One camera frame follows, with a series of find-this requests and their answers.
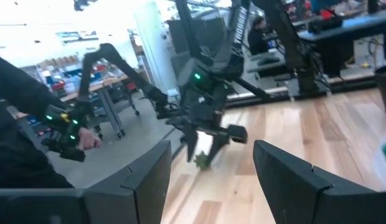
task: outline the person's hand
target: person's hand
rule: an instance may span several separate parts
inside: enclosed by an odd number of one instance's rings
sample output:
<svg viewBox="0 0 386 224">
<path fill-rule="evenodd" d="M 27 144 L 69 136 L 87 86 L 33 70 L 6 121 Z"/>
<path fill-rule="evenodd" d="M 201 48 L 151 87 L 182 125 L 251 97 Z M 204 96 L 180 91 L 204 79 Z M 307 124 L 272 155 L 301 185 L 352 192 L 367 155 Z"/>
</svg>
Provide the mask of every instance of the person's hand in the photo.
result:
<svg viewBox="0 0 386 224">
<path fill-rule="evenodd" d="M 88 129 L 81 128 L 78 132 L 78 136 L 80 136 L 80 144 L 78 144 L 79 149 L 89 150 L 94 147 L 100 147 L 100 138 Z"/>
</svg>

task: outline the table leg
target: table leg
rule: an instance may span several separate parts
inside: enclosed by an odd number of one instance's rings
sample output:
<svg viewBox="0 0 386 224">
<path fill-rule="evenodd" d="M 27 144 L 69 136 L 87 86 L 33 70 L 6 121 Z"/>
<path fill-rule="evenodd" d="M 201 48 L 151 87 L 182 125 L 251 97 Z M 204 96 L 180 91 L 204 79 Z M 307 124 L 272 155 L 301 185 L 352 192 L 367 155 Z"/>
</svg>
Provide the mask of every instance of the table leg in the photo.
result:
<svg viewBox="0 0 386 224">
<path fill-rule="evenodd" d="M 121 122 L 121 119 L 120 119 L 120 116 L 118 116 L 118 113 L 117 111 L 115 110 L 114 108 L 114 104 L 113 104 L 113 101 L 111 100 L 111 97 L 110 95 L 108 94 L 107 90 L 103 90 L 103 94 L 104 96 L 106 97 L 106 100 L 111 108 L 111 111 L 113 112 L 113 115 L 118 123 L 118 127 L 120 128 L 120 131 L 122 133 L 122 135 L 125 135 L 125 131 L 124 131 L 124 127 L 123 127 L 123 123 Z"/>
<path fill-rule="evenodd" d="M 27 117 L 20 118 L 17 120 L 20 127 L 24 131 L 24 133 L 27 135 L 27 137 L 30 139 L 30 141 L 34 144 L 35 148 L 41 150 L 44 153 L 48 152 L 48 149 L 44 147 L 41 144 L 40 139 L 35 135 L 35 131 L 32 129 L 31 125 L 29 124 Z"/>
<path fill-rule="evenodd" d="M 101 89 L 101 90 L 96 91 L 96 93 L 98 94 L 99 99 L 103 105 L 103 109 L 105 110 L 105 113 L 110 121 L 110 124 L 113 127 L 114 131 L 116 132 L 116 137 L 121 138 L 120 126 L 118 125 L 117 120 L 116 120 L 116 118 L 111 110 L 111 104 L 106 99 L 106 96 L 105 96 L 106 92 L 107 92 L 107 90 L 105 90 L 105 89 Z"/>
</svg>

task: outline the workbench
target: workbench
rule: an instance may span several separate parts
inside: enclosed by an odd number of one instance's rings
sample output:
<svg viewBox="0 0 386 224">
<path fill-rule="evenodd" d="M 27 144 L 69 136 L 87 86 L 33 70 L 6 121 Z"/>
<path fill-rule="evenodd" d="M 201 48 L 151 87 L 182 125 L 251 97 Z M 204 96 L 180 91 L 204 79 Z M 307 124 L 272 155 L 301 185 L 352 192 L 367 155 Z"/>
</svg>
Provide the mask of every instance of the workbench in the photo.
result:
<svg viewBox="0 0 386 224">
<path fill-rule="evenodd" d="M 107 88 L 112 86 L 112 84 L 121 82 L 127 78 L 128 77 L 126 75 L 122 75 L 116 78 L 106 78 L 98 83 L 91 84 L 89 89 L 90 92 L 96 92 L 96 94 L 98 95 L 99 100 L 102 103 L 103 110 L 105 112 L 107 120 L 110 122 L 111 126 L 113 127 L 117 138 L 120 138 L 122 136 L 123 124 L 121 123 L 120 117 L 118 116 L 118 112 L 114 109 L 114 105 L 110 98 L 110 95 L 108 94 Z M 61 98 L 61 100 L 63 102 L 67 102 L 67 101 L 76 99 L 77 96 L 78 96 L 78 92 L 76 91 L 74 93 L 71 93 Z M 26 133 L 28 138 L 34 143 L 35 147 L 42 151 L 46 151 L 46 149 L 40 143 L 41 139 L 39 139 L 39 137 L 35 135 L 35 131 L 33 130 L 33 127 L 29 124 L 29 121 L 27 119 L 28 114 L 24 114 L 14 110 L 9 110 L 9 112 L 17 120 L 20 127 Z"/>
</svg>

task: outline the white pillar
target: white pillar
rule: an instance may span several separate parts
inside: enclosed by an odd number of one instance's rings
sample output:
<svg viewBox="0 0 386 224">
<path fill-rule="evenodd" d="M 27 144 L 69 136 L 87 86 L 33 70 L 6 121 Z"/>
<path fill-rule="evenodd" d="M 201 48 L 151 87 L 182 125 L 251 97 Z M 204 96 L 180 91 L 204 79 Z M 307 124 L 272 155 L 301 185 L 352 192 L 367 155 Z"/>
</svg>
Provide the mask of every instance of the white pillar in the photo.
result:
<svg viewBox="0 0 386 224">
<path fill-rule="evenodd" d="M 171 53 L 167 49 L 167 40 L 162 38 L 165 30 L 157 4 L 154 1 L 140 1 L 135 4 L 133 14 L 152 72 L 152 84 L 163 93 L 175 89 L 176 77 L 171 64 Z"/>
</svg>

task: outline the black sleeve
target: black sleeve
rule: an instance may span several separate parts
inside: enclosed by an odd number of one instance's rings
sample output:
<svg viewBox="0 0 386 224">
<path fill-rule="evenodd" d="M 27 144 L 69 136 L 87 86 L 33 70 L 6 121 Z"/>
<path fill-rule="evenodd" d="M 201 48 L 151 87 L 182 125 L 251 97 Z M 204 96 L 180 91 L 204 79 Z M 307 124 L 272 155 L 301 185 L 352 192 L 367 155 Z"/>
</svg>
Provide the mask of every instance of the black sleeve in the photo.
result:
<svg viewBox="0 0 386 224">
<path fill-rule="evenodd" d="M 265 41 L 261 38 L 259 42 L 261 43 L 260 48 L 259 48 L 260 53 L 265 53 L 265 52 L 269 51 L 269 43 L 267 41 Z"/>
<path fill-rule="evenodd" d="M 250 31 L 248 33 L 248 45 L 250 46 L 250 52 L 252 55 L 256 55 L 260 48 L 260 39 L 255 32 Z"/>
<path fill-rule="evenodd" d="M 37 119 L 45 115 L 49 105 L 65 107 L 46 85 L 1 57 L 0 97 L 15 106 L 20 112 L 31 114 Z"/>
</svg>

